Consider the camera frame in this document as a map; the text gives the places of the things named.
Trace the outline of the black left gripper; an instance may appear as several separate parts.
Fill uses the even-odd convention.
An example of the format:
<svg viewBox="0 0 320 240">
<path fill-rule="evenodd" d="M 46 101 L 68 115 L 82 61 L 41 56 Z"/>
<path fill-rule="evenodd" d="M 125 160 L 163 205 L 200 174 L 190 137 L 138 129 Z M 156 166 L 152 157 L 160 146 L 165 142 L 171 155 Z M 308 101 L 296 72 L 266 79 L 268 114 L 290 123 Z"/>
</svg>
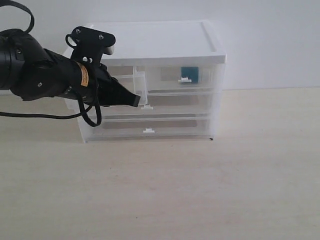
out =
<svg viewBox="0 0 320 240">
<path fill-rule="evenodd" d="M 62 97 L 82 101 L 89 105 L 95 98 L 100 106 L 138 107 L 141 97 L 130 92 L 116 78 L 112 77 L 103 64 L 94 66 L 89 63 L 64 63 L 64 81 L 71 90 Z"/>
</svg>

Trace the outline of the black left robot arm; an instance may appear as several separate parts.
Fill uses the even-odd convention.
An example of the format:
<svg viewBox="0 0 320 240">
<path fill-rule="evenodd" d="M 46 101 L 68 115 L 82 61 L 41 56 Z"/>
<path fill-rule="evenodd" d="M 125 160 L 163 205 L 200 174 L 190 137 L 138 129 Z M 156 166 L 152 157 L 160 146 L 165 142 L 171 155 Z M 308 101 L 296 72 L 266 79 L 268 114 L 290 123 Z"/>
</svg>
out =
<svg viewBox="0 0 320 240">
<path fill-rule="evenodd" d="M 112 54 L 113 34 L 78 26 L 66 36 L 71 57 L 43 48 L 29 33 L 13 28 L 0 33 L 0 88 L 23 101 L 60 97 L 102 107 L 137 107 L 140 96 L 126 89 L 101 63 Z"/>
</svg>

